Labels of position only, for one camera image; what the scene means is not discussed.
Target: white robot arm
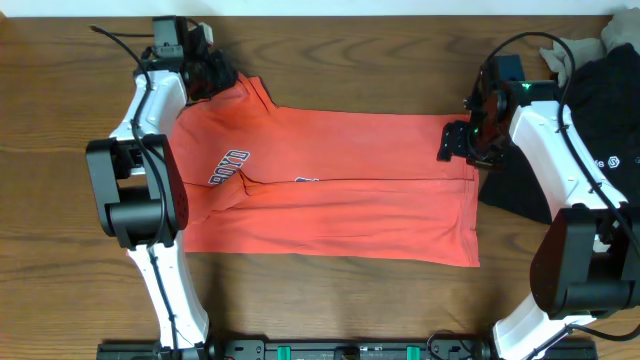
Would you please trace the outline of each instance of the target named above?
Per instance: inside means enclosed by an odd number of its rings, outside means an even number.
[[[103,229],[118,238],[140,269],[160,323],[160,348],[166,353],[183,349],[183,357],[189,351],[202,353],[209,319],[186,263],[182,229],[188,207],[167,137],[189,99],[211,97],[237,79],[222,53],[208,51],[211,28],[201,23],[189,30],[187,22],[183,17],[154,18],[156,45],[138,59],[136,92],[127,114],[108,139],[87,147]],[[150,53],[155,55],[151,60]],[[130,176],[146,176],[147,186],[117,185]]]

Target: black cloth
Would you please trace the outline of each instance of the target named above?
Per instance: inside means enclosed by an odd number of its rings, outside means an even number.
[[[640,206],[640,55],[633,46],[619,46],[576,71],[567,105],[602,173]],[[550,224],[546,199],[522,151],[512,146],[506,162],[506,170],[489,174],[479,200]]]

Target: white logo on black cloth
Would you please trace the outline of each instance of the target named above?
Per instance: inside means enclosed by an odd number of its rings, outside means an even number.
[[[620,159],[618,159],[617,156],[612,156],[609,158],[607,164],[609,164],[609,168],[615,169],[620,165]]]

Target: green connector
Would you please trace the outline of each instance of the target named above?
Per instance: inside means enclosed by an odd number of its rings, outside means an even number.
[[[407,360],[420,360],[420,348],[417,346],[407,346]]]
[[[291,348],[288,346],[278,346],[278,360],[291,360]]]

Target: wooden table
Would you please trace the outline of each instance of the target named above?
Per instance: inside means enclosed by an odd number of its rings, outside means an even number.
[[[277,104],[388,113],[459,113],[478,66],[515,33],[598,36],[605,17],[209,18],[219,45],[263,77]],[[132,60],[89,24],[150,32],[150,19],[0,21],[0,358],[92,359],[104,339],[156,339],[138,270],[100,229],[84,160],[122,120]],[[130,39],[141,51],[149,39]],[[541,39],[520,53],[548,72]],[[484,330],[529,291],[546,227],[480,205],[479,269],[417,261],[191,254],[216,334],[291,338],[426,338]],[[634,328],[639,312],[598,322]],[[599,342],[635,359],[638,342]]]

